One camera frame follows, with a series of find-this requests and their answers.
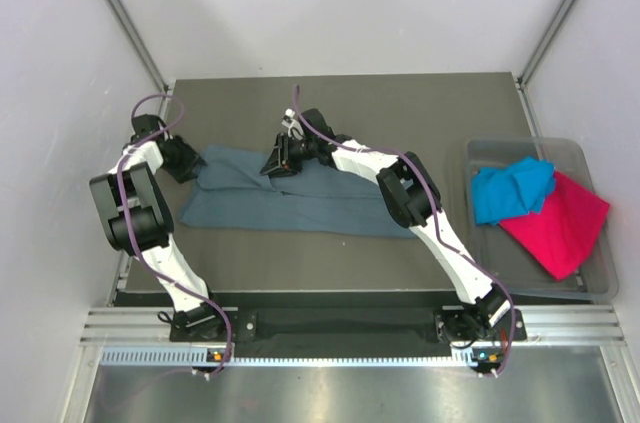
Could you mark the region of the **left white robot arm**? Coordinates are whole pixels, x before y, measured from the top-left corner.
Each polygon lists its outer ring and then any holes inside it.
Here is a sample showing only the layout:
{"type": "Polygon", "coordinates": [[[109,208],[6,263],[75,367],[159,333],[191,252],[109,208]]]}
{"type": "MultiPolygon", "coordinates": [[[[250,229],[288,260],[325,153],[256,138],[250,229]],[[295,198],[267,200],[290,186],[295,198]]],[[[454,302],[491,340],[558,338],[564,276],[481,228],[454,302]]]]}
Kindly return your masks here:
{"type": "Polygon", "coordinates": [[[178,331],[216,339],[226,330],[227,317],[207,303],[207,284],[178,249],[174,220],[155,178],[163,169],[177,183],[186,183],[206,162],[181,136],[171,135],[160,117],[144,114],[131,123],[134,134],[116,166],[89,182],[107,241],[153,271],[172,300],[174,315],[166,315],[166,322],[178,331]]]}

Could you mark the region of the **grey-blue t-shirt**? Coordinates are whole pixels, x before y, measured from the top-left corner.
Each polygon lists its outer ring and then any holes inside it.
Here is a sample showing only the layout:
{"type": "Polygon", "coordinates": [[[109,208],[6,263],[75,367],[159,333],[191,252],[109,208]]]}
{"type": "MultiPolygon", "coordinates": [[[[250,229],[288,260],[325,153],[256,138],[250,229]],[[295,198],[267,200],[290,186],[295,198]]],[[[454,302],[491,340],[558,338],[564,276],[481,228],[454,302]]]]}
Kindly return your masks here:
{"type": "Polygon", "coordinates": [[[325,232],[413,239],[389,215],[378,186],[308,161],[297,175],[260,173],[260,152],[211,145],[179,221],[194,228],[325,232]]]}

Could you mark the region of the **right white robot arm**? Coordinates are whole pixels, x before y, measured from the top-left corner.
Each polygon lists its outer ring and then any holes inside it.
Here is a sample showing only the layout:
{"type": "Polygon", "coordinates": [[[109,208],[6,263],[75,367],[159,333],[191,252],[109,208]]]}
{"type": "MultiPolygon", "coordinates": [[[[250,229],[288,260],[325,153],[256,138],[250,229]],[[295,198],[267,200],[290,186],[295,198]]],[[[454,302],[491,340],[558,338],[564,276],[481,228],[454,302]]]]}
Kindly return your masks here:
{"type": "Polygon", "coordinates": [[[336,135],[316,109],[301,114],[289,108],[261,173],[294,176],[303,163],[317,160],[339,172],[375,184],[393,221],[417,236],[434,255],[469,311],[466,323],[476,337],[498,332],[514,304],[503,286],[481,269],[458,238],[430,175],[417,155],[375,150],[346,135],[336,135]]]}

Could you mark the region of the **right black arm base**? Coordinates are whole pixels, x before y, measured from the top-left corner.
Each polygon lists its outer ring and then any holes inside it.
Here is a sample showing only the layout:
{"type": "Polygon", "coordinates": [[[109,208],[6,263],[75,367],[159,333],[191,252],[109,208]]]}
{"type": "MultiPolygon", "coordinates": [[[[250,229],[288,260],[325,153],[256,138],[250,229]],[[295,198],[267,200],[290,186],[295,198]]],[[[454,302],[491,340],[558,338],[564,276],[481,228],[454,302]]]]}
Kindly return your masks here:
{"type": "Polygon", "coordinates": [[[461,306],[438,308],[433,316],[438,339],[457,348],[471,343],[504,343],[511,329],[510,311],[492,328],[481,323],[470,309],[461,306]]]}

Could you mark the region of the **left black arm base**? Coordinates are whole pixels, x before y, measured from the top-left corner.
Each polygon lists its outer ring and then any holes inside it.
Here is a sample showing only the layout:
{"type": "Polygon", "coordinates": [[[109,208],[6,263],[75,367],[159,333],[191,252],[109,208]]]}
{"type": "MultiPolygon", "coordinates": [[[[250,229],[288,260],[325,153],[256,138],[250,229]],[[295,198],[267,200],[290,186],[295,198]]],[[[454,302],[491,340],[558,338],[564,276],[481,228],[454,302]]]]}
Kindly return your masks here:
{"type": "MultiPolygon", "coordinates": [[[[225,309],[224,312],[230,322],[233,343],[254,340],[258,316],[256,311],[225,309]]],[[[169,340],[172,342],[224,343],[227,339],[227,326],[223,318],[205,304],[190,313],[159,311],[156,316],[160,322],[169,325],[169,340]]]]}

